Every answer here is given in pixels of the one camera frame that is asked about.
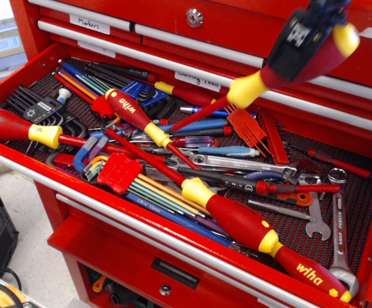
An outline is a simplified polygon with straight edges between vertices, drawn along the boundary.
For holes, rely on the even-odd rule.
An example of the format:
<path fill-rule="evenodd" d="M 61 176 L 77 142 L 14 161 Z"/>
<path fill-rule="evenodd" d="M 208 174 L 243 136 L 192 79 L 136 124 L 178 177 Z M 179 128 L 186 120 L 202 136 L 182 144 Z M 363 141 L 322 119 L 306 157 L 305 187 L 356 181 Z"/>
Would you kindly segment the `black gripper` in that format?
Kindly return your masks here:
<path fill-rule="evenodd" d="M 350 0 L 310 1 L 296 10 L 279 34 L 267 65 L 280 77 L 293 81 L 324 42 L 324 26 L 345 25 Z"/>

